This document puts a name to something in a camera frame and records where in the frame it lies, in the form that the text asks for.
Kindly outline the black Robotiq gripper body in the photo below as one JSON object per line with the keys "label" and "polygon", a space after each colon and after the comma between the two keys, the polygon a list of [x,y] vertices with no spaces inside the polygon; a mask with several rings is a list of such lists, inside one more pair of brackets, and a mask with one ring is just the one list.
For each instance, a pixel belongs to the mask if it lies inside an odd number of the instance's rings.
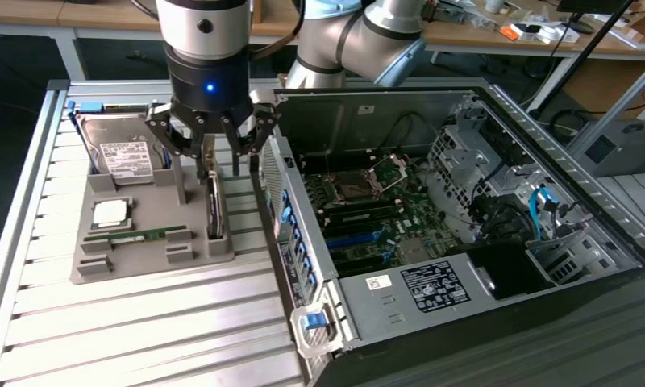
{"label": "black Robotiq gripper body", "polygon": [[249,50],[202,60],[163,49],[173,89],[171,114],[193,130],[237,129],[253,113],[249,91]]}

